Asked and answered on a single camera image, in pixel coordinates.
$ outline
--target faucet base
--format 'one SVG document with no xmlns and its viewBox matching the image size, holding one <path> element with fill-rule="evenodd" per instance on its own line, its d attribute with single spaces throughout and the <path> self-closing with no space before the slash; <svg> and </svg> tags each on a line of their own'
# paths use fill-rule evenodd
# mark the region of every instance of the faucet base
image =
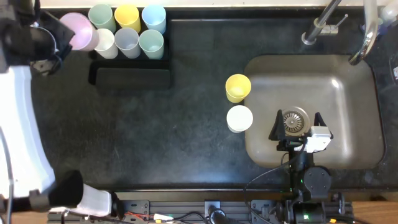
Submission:
<svg viewBox="0 0 398 224">
<path fill-rule="evenodd" d="M 303 33 L 303 35 L 301 35 L 301 40 L 303 41 L 304 44 L 306 45 L 313 45 L 315 44 L 315 42 L 317 41 L 317 39 L 315 38 L 313 41 L 308 41 L 305 39 L 305 32 Z"/>
</svg>

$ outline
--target sink basin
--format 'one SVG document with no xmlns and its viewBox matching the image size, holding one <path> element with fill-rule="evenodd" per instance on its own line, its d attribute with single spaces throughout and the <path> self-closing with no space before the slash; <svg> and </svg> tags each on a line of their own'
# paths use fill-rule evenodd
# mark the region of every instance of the sink basin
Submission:
<svg viewBox="0 0 398 224">
<path fill-rule="evenodd" d="M 334 139 L 314 154 L 316 165 L 370 169 L 380 162 L 385 148 L 373 73 L 365 62 L 352 66 L 348 58 L 265 55 L 248 63 L 244 74 L 252 89 L 244 105 L 254 122 L 246 131 L 246 150 L 256 164 L 280 164 L 284 152 L 276 151 L 277 141 L 268 140 L 279 109 L 290 135 L 307 132 L 315 113 L 322 115 Z"/>
</svg>

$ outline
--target wooden surface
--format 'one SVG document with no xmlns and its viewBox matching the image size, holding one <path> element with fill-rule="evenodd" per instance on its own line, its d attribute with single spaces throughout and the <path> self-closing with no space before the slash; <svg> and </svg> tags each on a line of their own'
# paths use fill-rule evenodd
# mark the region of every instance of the wooden surface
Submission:
<svg viewBox="0 0 398 224">
<path fill-rule="evenodd" d="M 368 223 L 398 223 L 398 202 L 353 202 L 354 214 Z M 12 224 L 45 224 L 46 213 L 15 213 Z"/>
</svg>

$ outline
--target yellow cup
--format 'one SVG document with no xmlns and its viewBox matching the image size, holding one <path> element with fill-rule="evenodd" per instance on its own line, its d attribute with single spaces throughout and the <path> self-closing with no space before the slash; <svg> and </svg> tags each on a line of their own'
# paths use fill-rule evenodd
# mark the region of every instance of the yellow cup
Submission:
<svg viewBox="0 0 398 224">
<path fill-rule="evenodd" d="M 141 31 L 141 23 L 139 20 L 139 12 L 133 4 L 123 4 L 114 12 L 114 18 L 122 28 L 133 28 L 139 33 Z"/>
<path fill-rule="evenodd" d="M 225 83 L 226 97 L 232 103 L 242 101 L 251 90 L 251 82 L 242 74 L 231 75 Z"/>
</svg>

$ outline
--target white wall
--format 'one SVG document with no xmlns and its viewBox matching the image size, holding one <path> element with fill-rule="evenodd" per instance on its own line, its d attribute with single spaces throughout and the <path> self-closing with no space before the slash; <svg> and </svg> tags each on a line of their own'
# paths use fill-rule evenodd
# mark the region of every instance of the white wall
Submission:
<svg viewBox="0 0 398 224">
<path fill-rule="evenodd" d="M 392 0 L 377 0 L 385 6 Z M 137 7 L 161 4 L 166 7 L 242 7 L 242 6 L 326 6 L 330 0 L 41 0 L 42 7 L 91 7 L 98 3 L 118 6 L 133 3 Z M 340 6 L 362 6 L 363 0 L 342 0 Z"/>
</svg>

